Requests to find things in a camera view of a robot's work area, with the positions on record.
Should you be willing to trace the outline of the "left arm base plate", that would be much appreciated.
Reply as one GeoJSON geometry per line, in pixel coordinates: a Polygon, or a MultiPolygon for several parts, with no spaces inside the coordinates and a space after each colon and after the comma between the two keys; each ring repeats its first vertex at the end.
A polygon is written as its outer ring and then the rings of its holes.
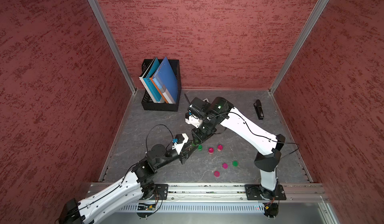
{"type": "Polygon", "coordinates": [[[154,184],[150,183],[143,186],[143,200],[156,200],[157,198],[166,200],[168,196],[169,185],[168,184],[154,184]]]}

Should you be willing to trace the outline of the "teal book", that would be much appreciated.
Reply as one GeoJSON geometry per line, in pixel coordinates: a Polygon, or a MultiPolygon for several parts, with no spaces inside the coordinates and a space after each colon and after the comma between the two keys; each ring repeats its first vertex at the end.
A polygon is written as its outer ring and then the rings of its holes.
{"type": "Polygon", "coordinates": [[[140,81],[148,92],[150,98],[154,103],[159,103],[161,100],[160,95],[157,93],[155,87],[150,81],[150,77],[152,77],[160,66],[159,60],[155,57],[149,62],[144,61],[142,66],[142,74],[139,76],[140,81]]]}

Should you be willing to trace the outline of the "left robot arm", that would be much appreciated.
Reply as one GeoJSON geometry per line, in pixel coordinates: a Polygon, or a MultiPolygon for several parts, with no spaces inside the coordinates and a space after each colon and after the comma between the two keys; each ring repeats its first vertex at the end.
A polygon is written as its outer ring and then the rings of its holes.
{"type": "Polygon", "coordinates": [[[162,144],[154,145],[120,180],[97,194],[81,201],[68,201],[55,223],[98,224],[125,204],[151,198],[156,189],[153,177],[158,169],[175,160],[184,163],[201,142],[196,135],[189,139],[183,133],[173,137],[171,144],[170,150],[162,144]]]}

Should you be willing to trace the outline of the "blue book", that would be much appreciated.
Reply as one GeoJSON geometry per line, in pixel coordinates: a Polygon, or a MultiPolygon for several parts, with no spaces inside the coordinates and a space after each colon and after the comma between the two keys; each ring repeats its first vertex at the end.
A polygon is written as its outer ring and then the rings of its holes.
{"type": "Polygon", "coordinates": [[[176,104],[178,80],[167,57],[163,59],[150,79],[167,104],[176,104]]]}

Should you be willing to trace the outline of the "black stapler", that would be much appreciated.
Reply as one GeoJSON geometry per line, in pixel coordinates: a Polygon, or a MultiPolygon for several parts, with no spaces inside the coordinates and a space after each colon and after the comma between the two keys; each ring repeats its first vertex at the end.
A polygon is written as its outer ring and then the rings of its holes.
{"type": "Polygon", "coordinates": [[[255,108],[258,119],[263,120],[264,119],[264,112],[263,112],[263,108],[262,108],[262,103],[259,99],[257,99],[255,101],[254,108],[255,108]]]}

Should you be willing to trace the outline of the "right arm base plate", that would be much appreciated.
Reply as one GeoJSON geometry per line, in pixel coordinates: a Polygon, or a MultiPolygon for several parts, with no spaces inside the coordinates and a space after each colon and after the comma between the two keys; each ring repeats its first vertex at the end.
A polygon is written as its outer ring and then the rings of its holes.
{"type": "Polygon", "coordinates": [[[286,201],[287,197],[282,185],[277,184],[273,191],[263,188],[261,185],[245,185],[245,193],[248,201],[286,201]]]}

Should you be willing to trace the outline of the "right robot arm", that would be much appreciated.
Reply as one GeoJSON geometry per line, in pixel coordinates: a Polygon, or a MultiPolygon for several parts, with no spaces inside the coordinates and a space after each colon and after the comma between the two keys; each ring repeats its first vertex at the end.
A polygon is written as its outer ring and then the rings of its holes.
{"type": "Polygon", "coordinates": [[[265,131],[223,97],[215,98],[212,103],[194,98],[188,104],[186,123],[194,126],[191,144],[203,144],[215,135],[218,125],[232,130],[258,151],[254,164],[260,170],[261,183],[254,191],[260,194],[262,200],[276,200],[281,194],[277,166],[282,158],[281,149],[286,144],[286,138],[265,131]]]}

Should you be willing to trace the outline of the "orange spine book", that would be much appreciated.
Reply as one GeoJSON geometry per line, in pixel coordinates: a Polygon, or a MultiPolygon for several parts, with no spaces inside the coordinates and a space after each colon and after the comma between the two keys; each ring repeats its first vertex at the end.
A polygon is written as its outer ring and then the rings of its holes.
{"type": "Polygon", "coordinates": [[[161,92],[160,88],[157,86],[156,82],[154,81],[154,79],[152,77],[150,77],[150,81],[152,82],[152,84],[155,87],[157,93],[161,97],[161,100],[159,101],[159,103],[166,103],[166,104],[168,104],[167,99],[165,98],[164,94],[161,92]]]}

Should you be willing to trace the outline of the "black mesh file holder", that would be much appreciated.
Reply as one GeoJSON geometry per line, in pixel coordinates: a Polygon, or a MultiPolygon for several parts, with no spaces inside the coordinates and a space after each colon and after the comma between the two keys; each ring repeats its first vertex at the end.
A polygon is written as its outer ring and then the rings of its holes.
{"type": "Polygon", "coordinates": [[[179,108],[180,103],[180,96],[181,96],[181,74],[180,74],[180,62],[176,59],[168,59],[170,62],[170,65],[177,77],[178,80],[178,97],[176,104],[166,104],[166,103],[154,103],[152,99],[150,98],[148,92],[145,89],[145,94],[142,99],[142,107],[144,110],[147,111],[170,111],[170,112],[176,112],[179,108]]]}

